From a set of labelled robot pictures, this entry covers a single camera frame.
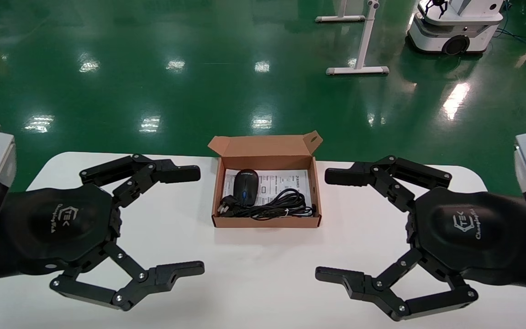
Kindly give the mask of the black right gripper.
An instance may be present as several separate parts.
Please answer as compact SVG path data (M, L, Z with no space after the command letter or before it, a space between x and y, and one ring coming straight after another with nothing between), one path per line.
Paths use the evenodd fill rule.
M469 306L479 296L465 280L526 287L526 201L491 192L454 192L447 189L451 179L446 171L392 155L354 162L348 169L326 169L328 185L372 186L400 211L413 211L408 228L414 248L377 277L316 267L315 278L343 285L349 298L373 303L393 321ZM403 181L430 191L415 200ZM417 265L446 282L449 291L407 300L397 296L393 285Z

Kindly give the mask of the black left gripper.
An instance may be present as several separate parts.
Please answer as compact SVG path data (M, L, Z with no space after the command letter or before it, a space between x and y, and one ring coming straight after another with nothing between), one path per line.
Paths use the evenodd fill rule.
M8 194L0 210L0 278L48 275L61 296L128 312L149 294L172 290L177 279L202 275L202 261L143 269L115 243L121 212L113 197L95 185ZM131 280L119 289L77 281L107 257Z

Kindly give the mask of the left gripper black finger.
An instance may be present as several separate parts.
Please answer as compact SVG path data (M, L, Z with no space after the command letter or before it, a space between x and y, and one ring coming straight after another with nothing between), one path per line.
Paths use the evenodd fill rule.
M98 166L84 169L79 174L84 185L98 187L126 180L112 192L113 204L126 208L156 183L172 184L199 181L198 166L177 166L170 159L150 159L132 154Z

